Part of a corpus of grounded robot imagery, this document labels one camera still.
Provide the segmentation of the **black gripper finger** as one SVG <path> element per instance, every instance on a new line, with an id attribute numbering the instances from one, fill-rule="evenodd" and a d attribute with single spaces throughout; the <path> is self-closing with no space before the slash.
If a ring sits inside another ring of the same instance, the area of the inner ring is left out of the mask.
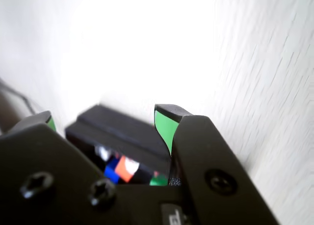
<path id="1" fill-rule="evenodd" d="M 171 104 L 155 105 L 155 128 L 176 126 L 170 140 L 194 222 L 199 225 L 275 225 L 277 220 L 243 166 L 206 116 Z"/>
<path id="2" fill-rule="evenodd" d="M 122 224 L 114 188 L 51 120 L 49 111 L 26 117 L 0 138 L 1 224 Z"/>

